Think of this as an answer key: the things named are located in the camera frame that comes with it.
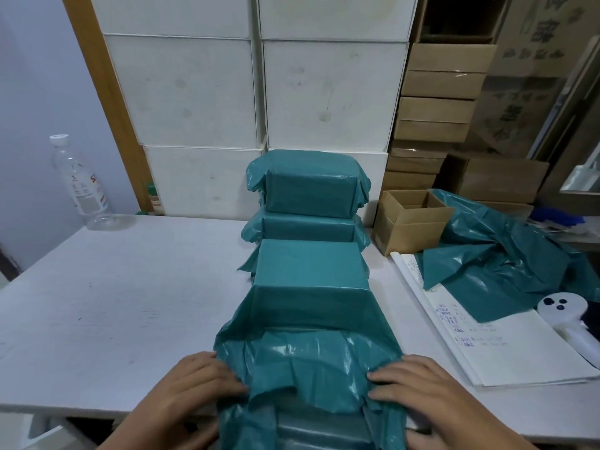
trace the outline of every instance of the white table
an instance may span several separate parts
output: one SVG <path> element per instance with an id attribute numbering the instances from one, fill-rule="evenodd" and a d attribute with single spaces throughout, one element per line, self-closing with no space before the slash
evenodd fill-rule
<path id="1" fill-rule="evenodd" d="M 0 293 L 0 408 L 114 417 L 131 411 L 177 360 L 210 350 L 250 288 L 244 223 L 135 217 L 86 228 Z M 395 266 L 364 251 L 371 288 L 405 353 L 468 379 Z M 600 440 L 600 382 L 469 390 L 536 440 Z"/>

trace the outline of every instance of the teal plastic mailer bag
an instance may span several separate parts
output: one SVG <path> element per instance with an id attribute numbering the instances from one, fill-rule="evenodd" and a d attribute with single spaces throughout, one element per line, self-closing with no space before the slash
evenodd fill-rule
<path id="1" fill-rule="evenodd" d="M 248 165 L 246 181 L 268 212 L 329 218 L 352 218 L 371 190 L 356 159 L 319 151 L 269 151 Z"/>
<path id="2" fill-rule="evenodd" d="M 264 240 L 214 349 L 250 394 L 219 404 L 223 450 L 404 450 L 406 412 L 371 401 L 398 346 L 356 243 Z"/>
<path id="3" fill-rule="evenodd" d="M 600 301 L 585 255 L 482 204 L 434 189 L 454 215 L 440 246 L 417 255 L 424 288 L 442 283 L 478 322 L 528 311 L 555 292 Z"/>
<path id="4" fill-rule="evenodd" d="M 271 213 L 261 208 L 242 230 L 242 239 L 260 243 L 264 239 L 353 242 L 361 251 L 371 244 L 361 219 L 323 218 Z"/>

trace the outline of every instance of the right hand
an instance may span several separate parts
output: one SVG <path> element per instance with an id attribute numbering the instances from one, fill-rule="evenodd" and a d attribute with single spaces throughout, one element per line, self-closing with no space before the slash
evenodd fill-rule
<path id="1" fill-rule="evenodd" d="M 535 450 L 430 358 L 405 355 L 367 378 L 383 384 L 371 399 L 400 403 L 431 422 L 431 436 L 406 430 L 410 450 Z"/>

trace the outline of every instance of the paper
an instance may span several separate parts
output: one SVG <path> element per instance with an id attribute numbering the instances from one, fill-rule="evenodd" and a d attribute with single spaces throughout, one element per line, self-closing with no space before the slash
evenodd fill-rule
<path id="1" fill-rule="evenodd" d="M 571 383 L 600 376 L 536 311 L 478 323 L 441 284 L 423 290 L 415 256 L 393 252 L 392 258 L 474 385 Z"/>

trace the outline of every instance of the white plastic tool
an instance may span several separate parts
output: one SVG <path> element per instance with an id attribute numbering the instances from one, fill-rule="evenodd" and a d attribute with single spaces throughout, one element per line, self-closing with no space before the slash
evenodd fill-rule
<path id="1" fill-rule="evenodd" d="M 581 320 L 587 310 L 588 302 L 569 292 L 548 295 L 537 305 L 539 315 L 583 358 L 600 368 L 600 342 Z"/>

